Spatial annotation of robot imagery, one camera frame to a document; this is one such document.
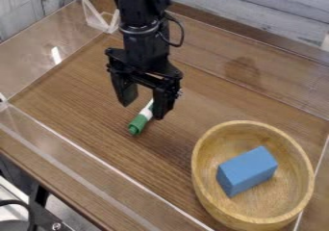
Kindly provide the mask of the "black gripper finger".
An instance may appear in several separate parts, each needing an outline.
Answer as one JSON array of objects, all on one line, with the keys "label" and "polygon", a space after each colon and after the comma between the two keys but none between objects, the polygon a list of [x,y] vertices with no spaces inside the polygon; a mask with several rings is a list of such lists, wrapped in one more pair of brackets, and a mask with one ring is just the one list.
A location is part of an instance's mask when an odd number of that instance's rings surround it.
[{"label": "black gripper finger", "polygon": [[156,119],[161,120],[174,109],[180,90],[178,85],[160,86],[153,90],[153,116]]},{"label": "black gripper finger", "polygon": [[138,97],[138,84],[133,74],[113,72],[113,85],[120,103],[128,107]]}]

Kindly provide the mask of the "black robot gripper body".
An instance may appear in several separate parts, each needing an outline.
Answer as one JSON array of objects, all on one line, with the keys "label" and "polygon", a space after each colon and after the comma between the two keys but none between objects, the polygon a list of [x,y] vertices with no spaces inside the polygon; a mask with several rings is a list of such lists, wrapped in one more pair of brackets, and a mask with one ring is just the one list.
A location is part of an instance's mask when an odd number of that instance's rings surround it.
[{"label": "black robot gripper body", "polygon": [[110,74],[121,72],[133,74],[138,86],[152,89],[160,86],[181,86],[182,73],[173,66],[170,56],[170,26],[161,23],[153,30],[137,32],[134,28],[121,27],[124,48],[109,48],[108,69]]}]

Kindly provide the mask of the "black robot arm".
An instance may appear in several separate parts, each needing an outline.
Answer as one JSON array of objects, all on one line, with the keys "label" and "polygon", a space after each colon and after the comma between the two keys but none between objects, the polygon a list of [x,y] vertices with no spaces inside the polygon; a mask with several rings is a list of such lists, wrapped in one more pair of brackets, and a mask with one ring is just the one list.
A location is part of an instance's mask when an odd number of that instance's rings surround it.
[{"label": "black robot arm", "polygon": [[181,92],[181,70],[170,63],[170,49],[182,43],[170,40],[168,13],[172,0],[116,0],[124,46],[106,50],[108,69],[122,105],[138,97],[138,86],[153,91],[153,115],[161,119],[174,109]]}]

